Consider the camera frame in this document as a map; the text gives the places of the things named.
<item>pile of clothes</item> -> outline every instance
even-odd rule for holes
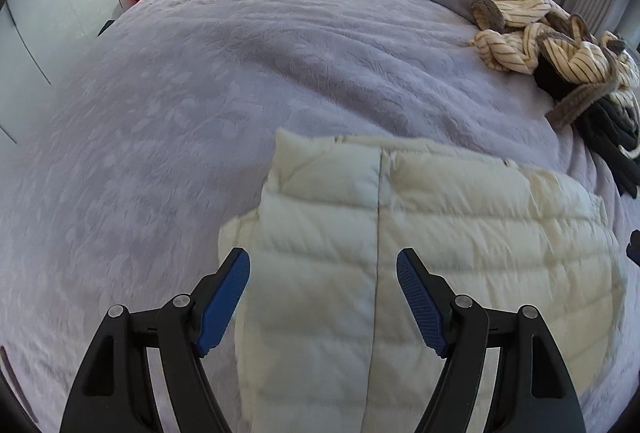
[[[556,100],[546,118],[556,132],[573,124],[609,166],[620,194],[638,195],[640,72],[625,42],[600,41],[578,14],[553,0],[474,0],[472,42],[487,67],[533,75]]]

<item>lavender bedspread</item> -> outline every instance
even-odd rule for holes
[[[257,205],[279,126],[429,137],[566,172],[627,242],[638,204],[571,128],[553,132],[532,78],[485,68],[466,45],[469,1],[144,0],[97,40],[1,183],[0,344],[44,432],[110,305],[164,304],[216,269],[218,229]],[[620,261],[622,341],[581,396],[590,433],[638,384],[640,269]],[[232,338],[205,366],[246,431]]]

